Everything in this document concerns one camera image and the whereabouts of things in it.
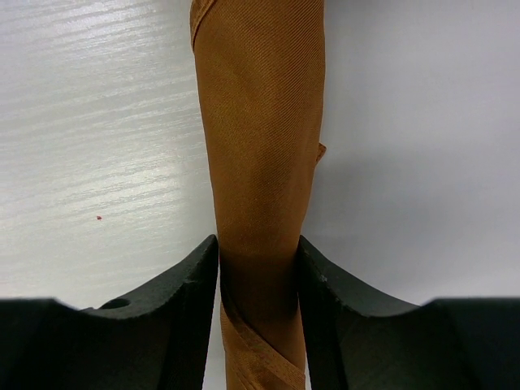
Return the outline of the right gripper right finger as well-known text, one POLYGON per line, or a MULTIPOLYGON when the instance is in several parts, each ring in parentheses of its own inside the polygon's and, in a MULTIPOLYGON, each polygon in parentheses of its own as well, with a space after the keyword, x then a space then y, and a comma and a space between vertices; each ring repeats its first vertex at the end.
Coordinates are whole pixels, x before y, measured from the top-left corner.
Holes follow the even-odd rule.
POLYGON ((443 298, 413 305, 298 247, 314 389, 516 389, 519 301, 443 298))

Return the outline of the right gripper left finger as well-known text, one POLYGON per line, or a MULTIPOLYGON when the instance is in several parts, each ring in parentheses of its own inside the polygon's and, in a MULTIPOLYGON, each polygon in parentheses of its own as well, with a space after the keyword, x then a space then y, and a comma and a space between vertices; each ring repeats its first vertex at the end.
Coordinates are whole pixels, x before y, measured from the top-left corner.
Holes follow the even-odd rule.
POLYGON ((1 302, 4 389, 199 389, 218 274, 208 236, 123 296, 78 310, 54 298, 1 302))

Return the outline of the orange-brown cloth napkin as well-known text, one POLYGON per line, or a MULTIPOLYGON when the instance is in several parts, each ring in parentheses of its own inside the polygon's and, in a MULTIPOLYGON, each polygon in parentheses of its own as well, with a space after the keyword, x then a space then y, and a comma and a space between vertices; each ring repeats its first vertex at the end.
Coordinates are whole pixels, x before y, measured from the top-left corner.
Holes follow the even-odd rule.
POLYGON ((195 1, 230 389, 303 389, 295 257, 325 153, 321 1, 195 1))

